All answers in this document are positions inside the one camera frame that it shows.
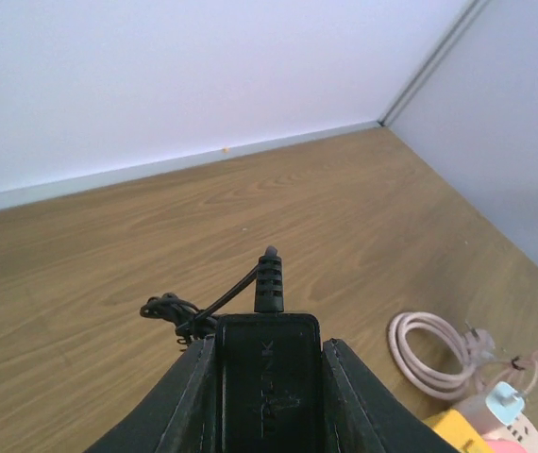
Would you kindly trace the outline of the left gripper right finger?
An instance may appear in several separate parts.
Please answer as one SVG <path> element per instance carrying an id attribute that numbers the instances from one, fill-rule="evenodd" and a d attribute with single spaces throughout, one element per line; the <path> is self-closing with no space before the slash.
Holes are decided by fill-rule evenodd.
<path id="1" fill-rule="evenodd" d="M 322 375 L 326 452 L 455 450 L 408 411 L 345 341 L 323 343 Z"/>

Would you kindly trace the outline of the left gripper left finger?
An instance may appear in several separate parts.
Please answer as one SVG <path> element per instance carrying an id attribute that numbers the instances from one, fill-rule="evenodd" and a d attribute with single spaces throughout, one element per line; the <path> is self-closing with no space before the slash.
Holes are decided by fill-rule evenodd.
<path id="1" fill-rule="evenodd" d="M 214 338 L 193 342 L 143 400 L 89 452 L 214 452 Z"/>

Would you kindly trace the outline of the black power adapter with cable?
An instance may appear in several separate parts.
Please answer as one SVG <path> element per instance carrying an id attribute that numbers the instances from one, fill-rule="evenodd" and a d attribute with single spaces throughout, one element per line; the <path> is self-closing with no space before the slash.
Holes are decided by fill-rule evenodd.
<path id="1" fill-rule="evenodd" d="M 214 338 L 214 452 L 323 450 L 319 324 L 310 314 L 285 312 L 282 260 L 273 246 L 206 309 L 164 294 L 149 298 L 140 315 L 173 323 L 187 348 Z"/>

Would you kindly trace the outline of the round pink power strip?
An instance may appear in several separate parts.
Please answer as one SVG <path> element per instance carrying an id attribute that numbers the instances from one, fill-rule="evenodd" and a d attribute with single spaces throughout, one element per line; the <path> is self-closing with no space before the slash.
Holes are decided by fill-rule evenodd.
<path id="1" fill-rule="evenodd" d="M 403 376 L 423 394 L 445 403 L 442 411 L 459 412 L 485 441 L 516 441 L 528 452 L 538 452 L 538 429 L 526 415 L 529 395 L 538 384 L 538 347 L 508 357 L 487 330 L 467 326 L 458 331 L 425 311 L 396 315 L 387 340 Z M 511 384 L 526 402 L 508 426 L 499 424 L 485 405 L 485 396 L 499 381 Z"/>

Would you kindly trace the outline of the white usb charger plug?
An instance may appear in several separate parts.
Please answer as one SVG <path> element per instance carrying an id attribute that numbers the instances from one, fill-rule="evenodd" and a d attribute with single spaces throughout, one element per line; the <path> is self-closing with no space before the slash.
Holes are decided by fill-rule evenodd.
<path id="1" fill-rule="evenodd" d="M 485 396 L 485 405 L 502 426 L 508 426 L 523 412 L 525 398 L 511 384 L 499 381 Z"/>

